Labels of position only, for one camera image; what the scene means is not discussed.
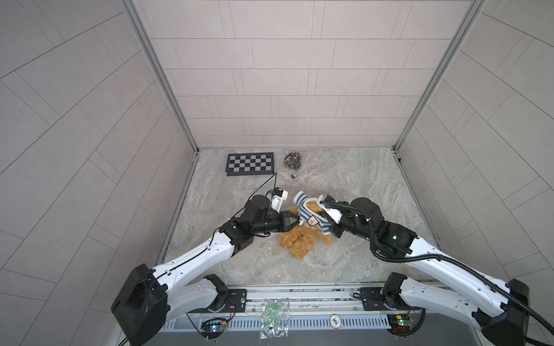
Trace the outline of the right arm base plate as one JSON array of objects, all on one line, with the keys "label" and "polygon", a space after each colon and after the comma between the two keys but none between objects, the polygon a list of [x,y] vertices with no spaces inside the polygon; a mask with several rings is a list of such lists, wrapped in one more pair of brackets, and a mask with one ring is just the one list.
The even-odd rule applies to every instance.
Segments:
[{"label": "right arm base plate", "polygon": [[384,295],[378,287],[360,288],[359,299],[365,311],[408,311],[411,308],[400,298]]}]

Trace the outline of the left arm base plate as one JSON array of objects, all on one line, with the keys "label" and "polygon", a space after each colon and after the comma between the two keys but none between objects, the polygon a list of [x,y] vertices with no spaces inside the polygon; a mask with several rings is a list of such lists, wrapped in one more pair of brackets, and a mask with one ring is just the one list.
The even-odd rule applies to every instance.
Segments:
[{"label": "left arm base plate", "polygon": [[190,314],[229,314],[231,312],[243,313],[246,310],[248,291],[246,289],[229,289],[225,302],[219,309],[196,309]]}]

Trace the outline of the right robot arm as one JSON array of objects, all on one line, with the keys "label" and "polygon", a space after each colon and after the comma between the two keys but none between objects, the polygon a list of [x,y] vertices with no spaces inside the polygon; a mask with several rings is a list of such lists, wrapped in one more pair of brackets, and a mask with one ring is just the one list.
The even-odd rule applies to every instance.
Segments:
[{"label": "right robot arm", "polygon": [[528,285],[491,277],[445,254],[415,232],[386,221],[368,198],[351,203],[323,195],[318,216],[336,237],[343,232],[364,238],[372,254],[389,263],[403,263],[446,285],[434,288],[399,273],[390,274],[382,289],[388,306],[420,307],[462,321],[494,345],[526,345],[529,319]]}]

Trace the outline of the brown teddy bear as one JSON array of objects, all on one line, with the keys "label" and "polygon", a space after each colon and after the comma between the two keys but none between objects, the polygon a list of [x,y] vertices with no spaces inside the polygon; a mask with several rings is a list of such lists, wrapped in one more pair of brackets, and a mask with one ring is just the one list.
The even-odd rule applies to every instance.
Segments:
[{"label": "brown teddy bear", "polygon": [[318,239],[324,245],[331,245],[334,236],[332,234],[324,234],[319,228],[319,224],[314,221],[306,221],[302,225],[295,226],[290,232],[280,236],[279,245],[290,251],[294,259],[303,259],[316,245]]}]

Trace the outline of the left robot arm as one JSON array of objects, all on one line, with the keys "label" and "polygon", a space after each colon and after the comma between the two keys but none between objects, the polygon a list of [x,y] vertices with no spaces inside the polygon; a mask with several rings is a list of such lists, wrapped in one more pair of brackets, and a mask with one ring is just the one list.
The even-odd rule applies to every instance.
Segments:
[{"label": "left robot arm", "polygon": [[299,224],[298,212],[278,210],[273,200],[255,195],[241,216],[229,219],[201,245],[154,268],[134,268],[111,306],[125,335],[123,343],[143,345],[171,319],[197,309],[226,307],[228,287],[221,278],[195,278],[250,246],[257,236],[290,232]]}]

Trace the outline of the striped knit bear sweater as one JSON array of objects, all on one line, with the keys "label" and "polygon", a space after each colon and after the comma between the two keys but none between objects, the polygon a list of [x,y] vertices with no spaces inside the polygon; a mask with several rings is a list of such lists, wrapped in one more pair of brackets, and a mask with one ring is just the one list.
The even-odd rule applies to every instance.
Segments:
[{"label": "striped knit bear sweater", "polygon": [[294,204],[298,207],[300,225],[314,226],[320,229],[323,235],[332,234],[330,209],[327,209],[323,202],[327,195],[320,195],[318,198],[310,198],[303,191],[294,196]]}]

